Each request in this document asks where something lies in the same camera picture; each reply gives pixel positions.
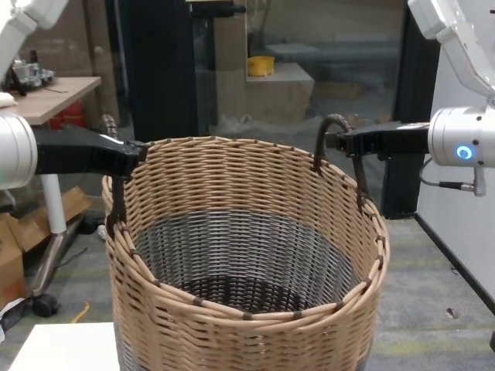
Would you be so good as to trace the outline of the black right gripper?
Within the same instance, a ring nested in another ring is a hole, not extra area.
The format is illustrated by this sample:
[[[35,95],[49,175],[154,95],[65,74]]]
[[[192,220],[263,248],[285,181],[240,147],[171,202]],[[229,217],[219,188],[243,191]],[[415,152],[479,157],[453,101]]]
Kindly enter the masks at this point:
[[[424,155],[428,149],[428,122],[379,124],[373,131],[326,132],[326,147],[346,157],[371,155]]]

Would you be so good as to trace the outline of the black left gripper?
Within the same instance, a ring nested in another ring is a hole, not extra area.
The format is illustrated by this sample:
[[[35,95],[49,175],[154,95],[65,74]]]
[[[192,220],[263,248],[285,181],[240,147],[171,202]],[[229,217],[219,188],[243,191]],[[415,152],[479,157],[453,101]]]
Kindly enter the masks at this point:
[[[95,173],[130,178],[148,154],[150,144],[119,141],[86,128],[36,128],[38,160],[35,173]]]

